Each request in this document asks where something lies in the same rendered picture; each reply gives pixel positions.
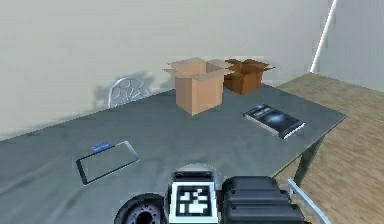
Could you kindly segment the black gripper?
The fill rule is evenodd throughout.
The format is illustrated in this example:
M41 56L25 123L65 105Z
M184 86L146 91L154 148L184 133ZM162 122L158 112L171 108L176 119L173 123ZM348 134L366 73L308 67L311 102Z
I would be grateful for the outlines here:
M114 224L168 224L165 199L155 193L132 197L118 210Z

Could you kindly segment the grey table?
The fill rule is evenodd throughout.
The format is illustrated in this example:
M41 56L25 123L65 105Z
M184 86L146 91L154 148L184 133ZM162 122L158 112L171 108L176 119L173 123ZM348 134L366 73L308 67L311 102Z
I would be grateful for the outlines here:
M243 117L267 104L305 122L287 139ZM264 85L191 116L174 91L0 142L0 224L113 224L120 206L142 192L164 193L176 169L201 163L225 177L273 176L314 147L344 114ZM108 141L139 155L84 185L76 160Z

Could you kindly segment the grey flat tablet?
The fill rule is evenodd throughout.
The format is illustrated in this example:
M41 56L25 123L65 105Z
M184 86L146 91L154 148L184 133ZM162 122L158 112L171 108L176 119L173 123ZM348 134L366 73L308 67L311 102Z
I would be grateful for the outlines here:
M77 159L76 165L82 183L88 185L138 161L138 153L128 141L123 141Z

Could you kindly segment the dark blue book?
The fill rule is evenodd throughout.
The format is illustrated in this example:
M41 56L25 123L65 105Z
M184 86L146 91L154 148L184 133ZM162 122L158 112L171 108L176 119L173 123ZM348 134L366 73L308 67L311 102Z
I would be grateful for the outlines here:
M267 104L259 104L243 113L243 117L270 131L281 139L287 139L305 126L305 122Z

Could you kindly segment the dark brown cardboard box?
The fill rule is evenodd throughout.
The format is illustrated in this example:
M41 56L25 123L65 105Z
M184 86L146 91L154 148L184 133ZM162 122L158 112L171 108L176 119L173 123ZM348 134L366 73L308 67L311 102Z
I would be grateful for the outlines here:
M267 63L253 59L244 61L227 59L227 62L231 64L229 67L231 73L224 77L224 87L240 95L257 90L261 85L263 74L274 69Z

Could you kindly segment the light tan cardboard box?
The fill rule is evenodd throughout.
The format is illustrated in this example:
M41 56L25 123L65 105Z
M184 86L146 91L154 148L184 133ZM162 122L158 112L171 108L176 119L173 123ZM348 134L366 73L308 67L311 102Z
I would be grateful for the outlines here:
M176 104L192 116L220 105L230 66L223 60L199 57L169 63L165 72L175 79Z

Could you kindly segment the small blue flat object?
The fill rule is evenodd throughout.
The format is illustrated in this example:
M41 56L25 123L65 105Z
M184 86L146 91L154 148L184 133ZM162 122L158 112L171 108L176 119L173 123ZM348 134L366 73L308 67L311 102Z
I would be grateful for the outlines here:
M93 146L92 147L92 152L93 153L98 153L100 151L103 151L103 150L109 148L110 146L111 146L111 144L108 141L102 142L102 143L100 143L98 145Z

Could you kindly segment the silver metal bar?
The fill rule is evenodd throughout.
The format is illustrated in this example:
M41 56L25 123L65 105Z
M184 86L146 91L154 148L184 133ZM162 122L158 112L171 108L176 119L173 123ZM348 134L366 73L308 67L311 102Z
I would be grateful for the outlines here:
M287 190L290 196L296 194L300 200L312 211L321 224L331 224L328 217L324 212L313 202L313 200L296 184L296 182L289 178L286 180Z

